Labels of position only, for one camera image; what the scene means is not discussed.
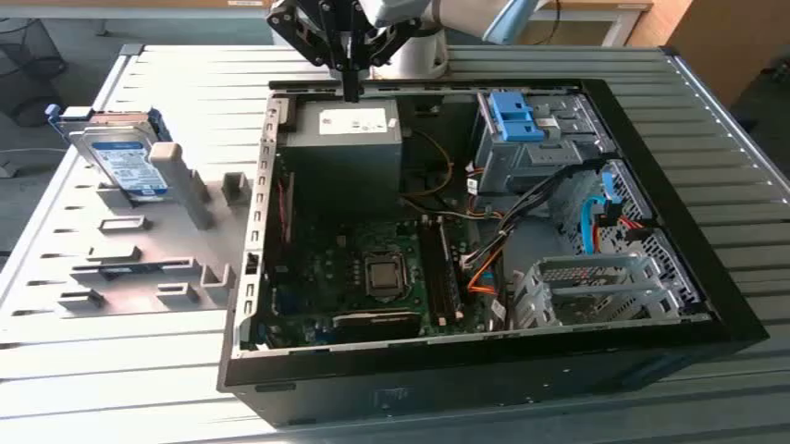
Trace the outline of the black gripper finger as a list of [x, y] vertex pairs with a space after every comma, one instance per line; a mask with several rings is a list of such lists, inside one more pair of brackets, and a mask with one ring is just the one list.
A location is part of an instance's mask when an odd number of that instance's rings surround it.
[[275, 1], [267, 15], [273, 33], [289, 44], [303, 58], [316, 67], [327, 66], [340, 81], [341, 96], [352, 100], [352, 82], [348, 80], [341, 49], [329, 43], [325, 33], [299, 17], [296, 1]]
[[380, 67], [420, 28], [421, 1], [352, 1], [349, 81], [352, 100], [363, 91], [360, 75]]

